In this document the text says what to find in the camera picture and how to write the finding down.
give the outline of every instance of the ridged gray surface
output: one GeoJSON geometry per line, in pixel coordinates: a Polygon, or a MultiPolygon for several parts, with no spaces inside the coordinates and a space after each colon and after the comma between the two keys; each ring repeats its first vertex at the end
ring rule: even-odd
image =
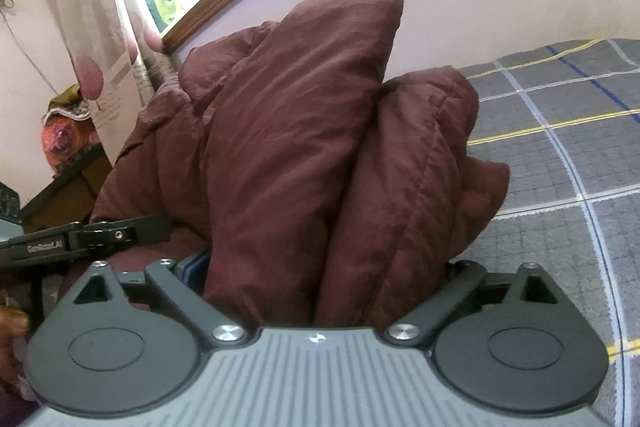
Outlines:
{"type": "Polygon", "coordinates": [[[445,387],[423,354],[371,330],[265,330],[221,351],[173,401],[127,418],[89,420],[45,409],[30,427],[606,427],[587,409],[562,417],[497,415],[445,387]]]}

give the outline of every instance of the silver bolt head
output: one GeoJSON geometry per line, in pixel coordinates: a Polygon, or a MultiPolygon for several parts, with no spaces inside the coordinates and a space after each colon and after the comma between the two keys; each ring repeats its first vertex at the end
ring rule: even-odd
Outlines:
{"type": "Polygon", "coordinates": [[[396,341],[412,341],[420,335],[420,330],[413,324],[394,324],[387,333],[396,341]]]}
{"type": "Polygon", "coordinates": [[[244,328],[235,324],[224,324],[213,330],[213,337],[221,342],[239,341],[244,334],[244,328]]]}

